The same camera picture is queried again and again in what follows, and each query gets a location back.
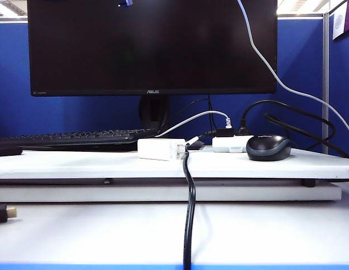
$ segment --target black mouse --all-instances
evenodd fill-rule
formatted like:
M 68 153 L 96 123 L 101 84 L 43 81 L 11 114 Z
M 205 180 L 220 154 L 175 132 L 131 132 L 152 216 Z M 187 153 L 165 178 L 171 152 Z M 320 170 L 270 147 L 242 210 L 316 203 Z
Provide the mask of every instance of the black mouse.
M 279 135 L 253 136 L 247 142 L 249 159 L 256 161 L 277 161 L 291 154 L 291 140 Z

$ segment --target blue fabric wall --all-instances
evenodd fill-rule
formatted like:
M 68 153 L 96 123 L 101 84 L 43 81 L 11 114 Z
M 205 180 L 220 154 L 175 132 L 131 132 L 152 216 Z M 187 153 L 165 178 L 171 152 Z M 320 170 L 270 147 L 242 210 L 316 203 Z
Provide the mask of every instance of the blue fabric wall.
M 349 31 L 333 40 L 333 20 L 330 18 L 330 89 L 329 100 L 349 124 Z M 337 127 L 332 142 L 349 154 L 349 131 L 336 115 L 329 113 L 329 120 Z
M 321 97 L 322 59 L 321 20 L 278 21 L 278 74 L 290 87 Z M 188 103 L 205 96 L 172 96 L 171 115 Z M 239 126 L 243 110 L 251 103 L 272 98 L 321 115 L 315 101 L 287 93 L 278 87 L 276 94 L 213 95 L 214 109 L 229 114 Z M 32 97 L 29 87 L 28 29 L 26 24 L 0 24 L 0 137 L 19 134 L 98 130 L 140 127 L 139 97 Z M 193 105 L 171 123 L 207 110 L 207 103 Z M 248 127 L 254 133 L 285 134 L 282 128 L 266 122 L 263 113 L 270 112 L 282 120 L 321 135 L 321 124 L 293 115 L 274 105 L 261 105 L 248 116 Z M 224 119 L 215 118 L 218 126 Z M 202 117 L 173 132 L 173 137 L 189 138 L 208 131 L 209 119 Z M 299 147 L 311 140 L 293 136 Z

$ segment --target computer monitor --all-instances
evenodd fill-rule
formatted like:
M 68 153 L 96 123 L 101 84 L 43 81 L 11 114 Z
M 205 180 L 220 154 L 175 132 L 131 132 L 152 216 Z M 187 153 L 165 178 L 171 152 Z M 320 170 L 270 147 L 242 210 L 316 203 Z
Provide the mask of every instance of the computer monitor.
M 277 68 L 277 0 L 243 1 Z M 28 0 L 33 96 L 273 93 L 236 0 Z

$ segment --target monitor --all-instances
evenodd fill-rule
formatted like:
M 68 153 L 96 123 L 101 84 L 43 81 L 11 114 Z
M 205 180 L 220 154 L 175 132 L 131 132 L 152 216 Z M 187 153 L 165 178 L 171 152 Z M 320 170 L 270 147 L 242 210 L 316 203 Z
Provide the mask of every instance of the monitor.
M 277 68 L 277 0 L 243 1 Z M 33 96 L 273 93 L 236 0 L 28 0 Z

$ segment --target keyboard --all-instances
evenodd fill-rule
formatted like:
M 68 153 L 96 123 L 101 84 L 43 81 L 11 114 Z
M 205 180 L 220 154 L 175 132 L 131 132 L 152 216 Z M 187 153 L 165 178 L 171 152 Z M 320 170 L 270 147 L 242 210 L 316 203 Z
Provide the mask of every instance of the keyboard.
M 103 145 L 124 145 L 142 138 L 150 138 L 158 133 L 157 129 L 103 130 L 94 132 L 68 132 L 39 135 L 23 135 L 0 138 L 0 146 L 33 147 L 82 147 Z

